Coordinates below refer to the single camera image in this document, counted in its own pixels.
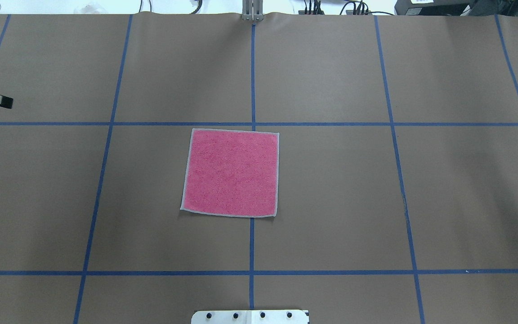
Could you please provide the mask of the pink towel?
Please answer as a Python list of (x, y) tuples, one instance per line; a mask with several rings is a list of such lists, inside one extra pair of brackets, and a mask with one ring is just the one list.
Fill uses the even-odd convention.
[(194, 128), (180, 209), (249, 219), (276, 216), (279, 157), (279, 133)]

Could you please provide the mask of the aluminium frame post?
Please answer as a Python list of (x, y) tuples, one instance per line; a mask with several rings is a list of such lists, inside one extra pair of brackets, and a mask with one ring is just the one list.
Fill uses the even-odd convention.
[(241, 18), (253, 23), (263, 21), (263, 0), (242, 0)]

